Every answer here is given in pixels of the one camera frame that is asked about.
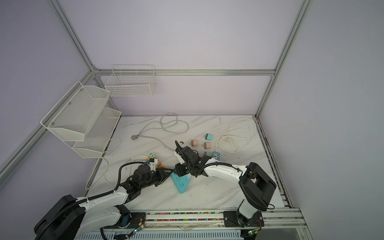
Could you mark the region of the teal triangular power strip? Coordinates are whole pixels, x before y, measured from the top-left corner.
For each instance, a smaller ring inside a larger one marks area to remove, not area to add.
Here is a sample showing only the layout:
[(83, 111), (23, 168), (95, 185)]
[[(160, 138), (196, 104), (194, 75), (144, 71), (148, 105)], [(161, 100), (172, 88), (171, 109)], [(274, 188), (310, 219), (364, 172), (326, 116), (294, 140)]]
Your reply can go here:
[(172, 179), (173, 183), (175, 184), (175, 187), (177, 188), (178, 192), (180, 194), (183, 194), (188, 187), (188, 184), (189, 184), (190, 179), (191, 179), (191, 175), (188, 174), (188, 175), (179, 177), (177, 174), (172, 173), (171, 179)]

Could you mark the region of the pink plug black strip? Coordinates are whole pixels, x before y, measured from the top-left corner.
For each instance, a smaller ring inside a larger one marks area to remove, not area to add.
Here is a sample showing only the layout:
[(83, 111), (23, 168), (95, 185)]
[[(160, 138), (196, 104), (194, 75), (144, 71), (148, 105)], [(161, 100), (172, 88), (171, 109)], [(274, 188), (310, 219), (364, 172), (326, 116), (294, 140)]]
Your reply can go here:
[(191, 146), (192, 147), (197, 147), (199, 145), (199, 141), (198, 140), (191, 140)]
[(212, 144), (210, 143), (210, 142), (204, 142), (203, 143), (203, 147), (204, 147), (204, 149), (211, 149), (212, 148)]

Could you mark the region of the blue power strip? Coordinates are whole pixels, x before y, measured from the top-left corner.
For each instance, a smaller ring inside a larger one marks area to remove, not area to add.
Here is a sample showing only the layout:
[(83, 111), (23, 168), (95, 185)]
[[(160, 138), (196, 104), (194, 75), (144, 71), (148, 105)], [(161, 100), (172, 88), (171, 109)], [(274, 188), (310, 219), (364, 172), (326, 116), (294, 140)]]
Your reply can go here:
[(213, 152), (212, 153), (212, 157), (214, 158), (214, 159), (216, 159), (216, 160), (220, 160), (220, 153), (218, 153), (218, 152)]

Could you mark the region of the teal plug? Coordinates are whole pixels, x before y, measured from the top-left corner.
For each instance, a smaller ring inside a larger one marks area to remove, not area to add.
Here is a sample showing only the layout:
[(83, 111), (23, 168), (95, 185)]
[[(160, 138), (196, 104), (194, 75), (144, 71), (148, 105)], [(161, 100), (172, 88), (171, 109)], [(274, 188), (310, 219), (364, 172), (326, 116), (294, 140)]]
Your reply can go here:
[(204, 138), (205, 138), (205, 140), (207, 140), (207, 141), (211, 141), (211, 140), (213, 139), (213, 135), (207, 133), (207, 134), (204, 135)]

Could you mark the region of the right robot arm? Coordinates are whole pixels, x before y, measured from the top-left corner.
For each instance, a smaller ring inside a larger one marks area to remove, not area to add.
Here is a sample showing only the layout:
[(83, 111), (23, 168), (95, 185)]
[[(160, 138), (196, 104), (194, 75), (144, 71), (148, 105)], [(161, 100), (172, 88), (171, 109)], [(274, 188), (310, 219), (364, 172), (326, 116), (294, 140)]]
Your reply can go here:
[(258, 164), (251, 162), (247, 166), (233, 165), (209, 156), (200, 157), (190, 147), (181, 147), (178, 141), (175, 141), (175, 145), (174, 154), (179, 159), (174, 168), (176, 175), (220, 178), (239, 184), (245, 199), (235, 212), (227, 212), (224, 217), (237, 227), (245, 228), (253, 223), (263, 226), (261, 212), (270, 209), (277, 184)]

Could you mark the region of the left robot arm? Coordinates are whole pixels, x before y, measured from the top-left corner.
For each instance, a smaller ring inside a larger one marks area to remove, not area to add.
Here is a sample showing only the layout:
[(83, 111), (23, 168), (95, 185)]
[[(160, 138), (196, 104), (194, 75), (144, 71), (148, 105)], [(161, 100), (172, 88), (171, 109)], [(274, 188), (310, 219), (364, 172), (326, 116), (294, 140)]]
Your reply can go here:
[(144, 162), (135, 164), (138, 168), (124, 182), (118, 173), (118, 182), (110, 191), (83, 198), (62, 197), (36, 224), (36, 239), (74, 240), (107, 226), (128, 225), (131, 212), (125, 204), (137, 198), (142, 189), (161, 185), (173, 173), (169, 168), (152, 170)]

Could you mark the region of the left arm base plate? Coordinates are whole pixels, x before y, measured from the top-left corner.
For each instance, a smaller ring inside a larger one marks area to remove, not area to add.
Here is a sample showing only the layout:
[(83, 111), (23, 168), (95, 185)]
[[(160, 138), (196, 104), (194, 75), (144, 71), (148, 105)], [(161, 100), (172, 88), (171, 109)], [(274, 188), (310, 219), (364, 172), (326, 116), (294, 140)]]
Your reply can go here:
[(130, 216), (123, 215), (115, 225), (106, 226), (104, 229), (136, 229), (146, 221), (146, 213), (130, 213)]

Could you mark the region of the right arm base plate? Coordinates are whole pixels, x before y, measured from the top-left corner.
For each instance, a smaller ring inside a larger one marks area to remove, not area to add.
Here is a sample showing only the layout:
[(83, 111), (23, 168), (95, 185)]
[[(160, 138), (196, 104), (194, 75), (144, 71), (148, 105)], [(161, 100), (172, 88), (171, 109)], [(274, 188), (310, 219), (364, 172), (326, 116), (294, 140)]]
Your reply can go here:
[(264, 218), (261, 211), (256, 211), (251, 218), (241, 215), (238, 211), (224, 211), (225, 227), (264, 227)]

